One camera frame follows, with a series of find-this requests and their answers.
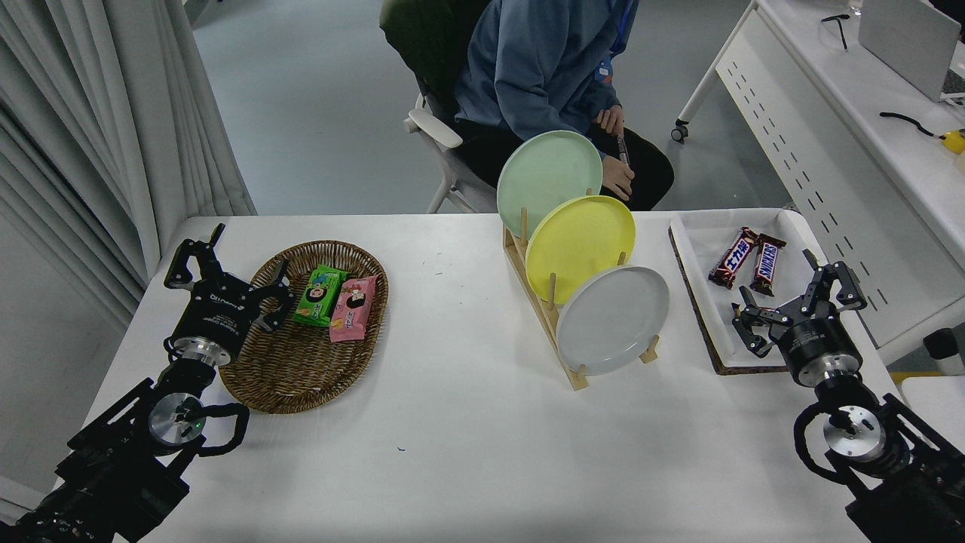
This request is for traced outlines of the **person's right hand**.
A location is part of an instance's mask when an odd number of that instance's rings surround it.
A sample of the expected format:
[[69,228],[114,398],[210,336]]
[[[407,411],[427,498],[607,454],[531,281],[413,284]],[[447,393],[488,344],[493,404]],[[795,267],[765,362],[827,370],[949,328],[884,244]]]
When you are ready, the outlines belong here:
[[610,190],[618,199],[629,201],[632,195],[632,179],[635,176],[630,166],[610,155],[603,155],[601,164],[603,169],[601,186]]

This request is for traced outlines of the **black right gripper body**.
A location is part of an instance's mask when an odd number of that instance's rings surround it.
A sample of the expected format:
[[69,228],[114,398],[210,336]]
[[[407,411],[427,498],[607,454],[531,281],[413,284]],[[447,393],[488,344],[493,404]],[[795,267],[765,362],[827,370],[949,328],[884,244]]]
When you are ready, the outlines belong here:
[[793,378],[854,376],[862,357],[840,319],[814,318],[793,324],[777,339]]

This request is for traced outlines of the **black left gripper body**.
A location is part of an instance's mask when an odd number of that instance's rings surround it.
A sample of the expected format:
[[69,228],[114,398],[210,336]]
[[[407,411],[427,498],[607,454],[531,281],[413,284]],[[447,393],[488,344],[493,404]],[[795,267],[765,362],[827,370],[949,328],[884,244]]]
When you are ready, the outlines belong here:
[[195,340],[217,344],[228,357],[237,357],[261,314],[254,290],[234,275],[195,282],[189,304],[173,330],[172,347],[187,348]]

